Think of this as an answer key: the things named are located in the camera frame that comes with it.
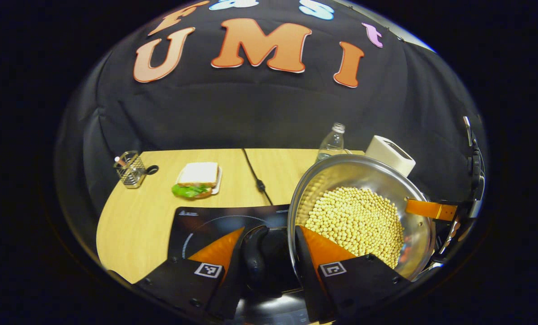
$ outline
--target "wire mesh cup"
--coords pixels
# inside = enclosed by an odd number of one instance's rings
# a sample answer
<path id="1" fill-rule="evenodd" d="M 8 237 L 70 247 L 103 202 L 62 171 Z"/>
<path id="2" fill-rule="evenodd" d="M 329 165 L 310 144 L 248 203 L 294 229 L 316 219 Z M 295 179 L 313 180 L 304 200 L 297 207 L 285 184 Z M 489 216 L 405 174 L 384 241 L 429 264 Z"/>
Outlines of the wire mesh cup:
<path id="1" fill-rule="evenodd" d="M 139 152 L 135 150 L 127 151 L 122 156 L 115 157 L 113 167 L 128 189 L 137 189 L 140 187 L 147 175 L 143 161 L 139 157 Z"/>

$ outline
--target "wooden table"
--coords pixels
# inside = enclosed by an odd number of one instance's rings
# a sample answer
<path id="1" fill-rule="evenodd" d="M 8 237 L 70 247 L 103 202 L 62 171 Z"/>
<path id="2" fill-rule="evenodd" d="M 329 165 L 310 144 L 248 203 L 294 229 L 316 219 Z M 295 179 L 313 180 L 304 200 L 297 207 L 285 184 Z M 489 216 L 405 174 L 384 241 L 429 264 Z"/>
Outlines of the wooden table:
<path id="1" fill-rule="evenodd" d="M 316 149 L 246 149 L 273 204 L 289 204 L 295 187 L 315 162 Z M 138 282 L 167 259 L 175 210 L 179 206 L 234 208 L 269 205 L 240 149 L 143 152 L 145 166 L 158 165 L 138 189 L 118 183 L 108 198 L 96 232 L 98 257 L 106 269 L 131 283 Z M 219 193 L 189 201 L 171 188 L 181 169 L 199 161 L 217 161 L 223 175 Z"/>

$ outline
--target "orange letter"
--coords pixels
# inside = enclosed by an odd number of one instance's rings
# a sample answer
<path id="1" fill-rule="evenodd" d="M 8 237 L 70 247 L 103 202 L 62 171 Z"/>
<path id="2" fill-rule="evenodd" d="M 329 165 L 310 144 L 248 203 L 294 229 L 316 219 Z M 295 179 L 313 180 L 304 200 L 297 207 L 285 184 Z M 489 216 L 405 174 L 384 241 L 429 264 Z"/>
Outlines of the orange letter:
<path id="1" fill-rule="evenodd" d="M 357 87 L 357 68 L 359 60 L 364 57 L 363 51 L 350 43 L 340 42 L 339 45 L 343 48 L 343 58 L 339 72 L 333 75 L 333 80 L 350 88 Z"/>
<path id="2" fill-rule="evenodd" d="M 265 35 L 253 19 L 237 18 L 225 20 L 221 26 L 227 28 L 219 57 L 211 61 L 215 68 L 236 68 L 245 60 L 239 56 L 243 46 L 252 66 L 259 66 L 275 49 L 273 58 L 267 61 L 269 68 L 289 72 L 304 72 L 301 62 L 303 45 L 311 29 L 296 24 L 282 24 L 271 34 Z"/>
<path id="3" fill-rule="evenodd" d="M 179 19 L 180 17 L 189 16 L 189 14 L 193 13 L 195 9 L 197 9 L 198 6 L 203 6 L 208 3 L 209 3 L 208 1 L 199 2 L 198 4 L 188 6 L 187 8 L 183 8 L 177 12 L 167 15 L 166 17 L 162 19 L 161 23 L 157 26 L 157 28 L 151 31 L 148 36 L 151 36 L 154 33 L 157 33 L 159 31 L 162 31 L 163 29 L 166 29 L 166 27 L 173 26 L 174 24 L 181 21 Z"/>
<path id="4" fill-rule="evenodd" d="M 167 39 L 171 40 L 168 46 L 168 52 L 164 62 L 153 68 L 151 66 L 151 57 L 155 46 L 160 43 L 161 39 L 155 39 L 137 49 L 137 60 L 134 62 L 133 76 L 138 82 L 151 82 L 170 74 L 176 68 L 181 59 L 183 45 L 187 35 L 192 33 L 195 27 L 188 27 L 168 35 Z"/>

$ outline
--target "black cable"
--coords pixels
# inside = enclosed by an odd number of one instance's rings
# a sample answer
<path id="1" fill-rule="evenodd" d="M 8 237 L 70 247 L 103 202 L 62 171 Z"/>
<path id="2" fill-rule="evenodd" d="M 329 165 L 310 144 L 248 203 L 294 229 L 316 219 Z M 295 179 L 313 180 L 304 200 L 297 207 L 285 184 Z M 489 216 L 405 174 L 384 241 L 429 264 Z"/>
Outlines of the black cable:
<path id="1" fill-rule="evenodd" d="M 269 198 L 269 195 L 265 191 L 265 184 L 263 184 L 263 181 L 261 181 L 260 179 L 257 178 L 257 175 L 255 174 L 255 171 L 253 171 L 253 166 L 251 166 L 251 162 L 249 161 L 249 156 L 247 156 L 247 152 L 245 151 L 245 148 L 241 148 L 241 150 L 243 150 L 243 153 L 245 154 L 245 159 L 247 159 L 247 164 L 249 165 L 249 168 L 251 169 L 251 172 L 253 173 L 253 177 L 255 177 L 255 182 L 257 183 L 257 189 L 260 192 L 265 193 L 265 196 L 269 200 L 269 203 L 271 203 L 271 205 L 273 205 L 273 202 L 271 202 L 271 199 Z"/>

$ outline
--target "stainless steel bowl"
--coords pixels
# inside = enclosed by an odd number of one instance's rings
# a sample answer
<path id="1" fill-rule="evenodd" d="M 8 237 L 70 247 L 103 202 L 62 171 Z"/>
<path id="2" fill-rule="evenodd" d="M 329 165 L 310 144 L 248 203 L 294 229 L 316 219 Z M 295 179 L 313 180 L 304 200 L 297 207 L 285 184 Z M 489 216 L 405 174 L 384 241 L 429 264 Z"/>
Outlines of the stainless steel bowl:
<path id="1" fill-rule="evenodd" d="M 415 185 L 397 170 L 382 162 L 355 154 L 331 156 L 313 165 L 299 181 L 292 197 L 288 216 L 289 254 L 299 278 L 295 247 L 295 226 L 304 225 L 315 202 L 326 190 L 336 187 L 357 187 L 388 198 L 399 213 L 405 228 L 405 244 L 394 268 L 401 276 L 413 280 L 429 262 L 436 240 L 436 227 L 429 218 L 406 214 L 406 197 L 420 201 L 426 198 Z"/>

